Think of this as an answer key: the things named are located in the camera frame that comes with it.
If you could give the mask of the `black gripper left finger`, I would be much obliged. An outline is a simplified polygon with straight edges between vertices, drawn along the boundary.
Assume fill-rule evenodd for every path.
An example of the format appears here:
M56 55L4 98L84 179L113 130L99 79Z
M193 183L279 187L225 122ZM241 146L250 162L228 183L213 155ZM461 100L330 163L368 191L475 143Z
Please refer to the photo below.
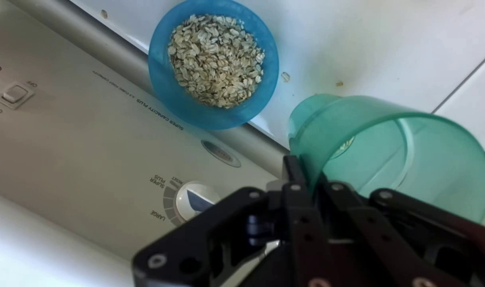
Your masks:
M300 160L284 159L285 183L271 192L242 187L140 250L135 287L308 287L328 278L322 224Z

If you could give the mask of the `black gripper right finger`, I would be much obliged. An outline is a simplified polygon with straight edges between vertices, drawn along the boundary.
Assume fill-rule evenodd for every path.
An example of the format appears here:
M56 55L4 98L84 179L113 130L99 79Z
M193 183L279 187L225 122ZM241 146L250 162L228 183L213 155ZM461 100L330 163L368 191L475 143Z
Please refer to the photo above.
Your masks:
M347 250L360 285L485 287L485 227L395 191L368 198L347 184L319 186L319 210Z

